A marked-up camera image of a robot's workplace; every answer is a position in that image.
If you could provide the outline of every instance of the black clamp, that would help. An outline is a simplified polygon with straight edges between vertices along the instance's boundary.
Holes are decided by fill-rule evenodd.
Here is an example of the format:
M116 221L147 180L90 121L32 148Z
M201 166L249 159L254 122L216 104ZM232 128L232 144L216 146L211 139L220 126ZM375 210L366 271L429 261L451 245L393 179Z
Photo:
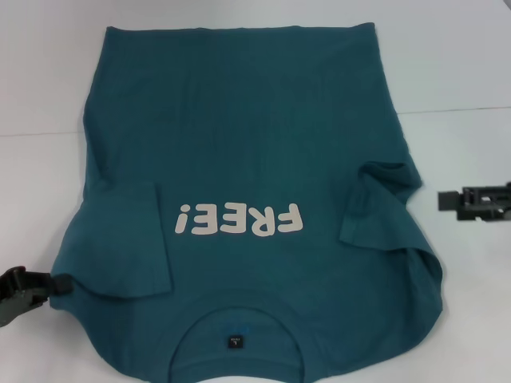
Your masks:
M51 277L47 273L33 273L25 267L14 267L0 276L0 327L16 317L41 307L50 295L73 291L73 279L62 274Z
M439 211L456 211L458 221L511 220L511 183L502 187L463 188L438 193Z

